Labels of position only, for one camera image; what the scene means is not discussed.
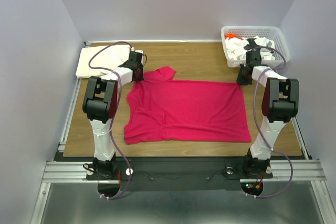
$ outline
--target folded white cloth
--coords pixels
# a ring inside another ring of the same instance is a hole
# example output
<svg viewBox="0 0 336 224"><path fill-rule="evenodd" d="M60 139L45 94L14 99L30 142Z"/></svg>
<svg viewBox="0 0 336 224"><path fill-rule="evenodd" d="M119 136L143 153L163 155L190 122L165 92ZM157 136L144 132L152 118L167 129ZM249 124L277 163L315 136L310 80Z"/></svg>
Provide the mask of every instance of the folded white cloth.
<svg viewBox="0 0 336 224"><path fill-rule="evenodd" d="M267 39L265 37L260 38L259 36L256 36L254 38L257 45L271 48L274 48L275 46L273 40ZM226 38L225 45L228 57L233 60L245 60L247 51L244 49L244 47L247 44L247 38L243 38L243 40L238 38ZM275 60L275 57L271 54L271 52L265 48L261 48L260 55L262 60Z"/></svg>
<svg viewBox="0 0 336 224"><path fill-rule="evenodd" d="M110 73L110 71L102 69L91 69L88 66L89 60L103 49L105 46L101 47L86 47L80 52L79 62L76 70L77 78L89 78L90 76L103 76ZM104 50L98 54L92 61L91 65L93 67L105 67L112 70L123 64L128 60L130 53L130 46L128 45L115 45Z"/></svg>

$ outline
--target white wall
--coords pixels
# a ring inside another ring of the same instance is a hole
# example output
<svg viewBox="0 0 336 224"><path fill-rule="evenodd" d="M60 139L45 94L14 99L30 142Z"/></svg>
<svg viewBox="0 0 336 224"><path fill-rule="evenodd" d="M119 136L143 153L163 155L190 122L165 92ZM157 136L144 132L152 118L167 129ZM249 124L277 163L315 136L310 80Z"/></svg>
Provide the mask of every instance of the white wall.
<svg viewBox="0 0 336 224"><path fill-rule="evenodd" d="M0 0L0 223L30 223L82 39L61 0Z"/></svg>
<svg viewBox="0 0 336 224"><path fill-rule="evenodd" d="M221 39L224 25L279 26L293 0L63 0L86 41Z"/></svg>
<svg viewBox="0 0 336 224"><path fill-rule="evenodd" d="M298 122L309 153L320 158L336 203L336 0L295 0L280 29L300 82Z"/></svg>

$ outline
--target plastic basket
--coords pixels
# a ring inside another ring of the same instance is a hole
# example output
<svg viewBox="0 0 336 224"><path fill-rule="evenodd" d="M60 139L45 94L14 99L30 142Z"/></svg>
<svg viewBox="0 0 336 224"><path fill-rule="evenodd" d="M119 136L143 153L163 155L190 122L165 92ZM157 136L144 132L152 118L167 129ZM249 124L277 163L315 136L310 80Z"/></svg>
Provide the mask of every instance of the plastic basket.
<svg viewBox="0 0 336 224"><path fill-rule="evenodd" d="M255 36L259 36L274 40L275 49L282 53L286 61L290 61L289 50L285 38L279 28L274 26L224 26L222 28L222 42L227 65L230 68L239 68L240 64L245 63L245 60L234 60L228 57L224 37L228 33L235 34L238 37L253 38ZM275 60L263 60L261 63L275 68L276 66L280 65L283 60L276 52L274 53L274 56Z"/></svg>

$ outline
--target red cloth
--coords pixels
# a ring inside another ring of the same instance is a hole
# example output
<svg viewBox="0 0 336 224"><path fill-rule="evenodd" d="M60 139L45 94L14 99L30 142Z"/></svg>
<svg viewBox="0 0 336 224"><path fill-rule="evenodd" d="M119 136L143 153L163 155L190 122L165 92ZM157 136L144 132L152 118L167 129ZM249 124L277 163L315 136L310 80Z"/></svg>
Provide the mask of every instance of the red cloth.
<svg viewBox="0 0 336 224"><path fill-rule="evenodd" d="M243 92L236 83L173 80L163 67L144 73L127 96L127 144L162 140L251 142Z"/></svg>

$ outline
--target orange cloth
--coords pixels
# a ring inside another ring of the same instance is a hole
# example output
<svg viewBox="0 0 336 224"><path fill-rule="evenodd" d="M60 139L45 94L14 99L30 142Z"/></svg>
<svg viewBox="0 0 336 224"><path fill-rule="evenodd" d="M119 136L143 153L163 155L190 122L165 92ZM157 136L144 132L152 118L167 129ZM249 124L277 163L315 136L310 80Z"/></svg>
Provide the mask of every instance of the orange cloth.
<svg viewBox="0 0 336 224"><path fill-rule="evenodd" d="M242 38L238 37L238 36L235 35L235 34L226 34L226 35L225 35L225 39L226 39L226 38L229 38L229 39L237 38L237 39L241 39L241 40L243 40Z"/></svg>

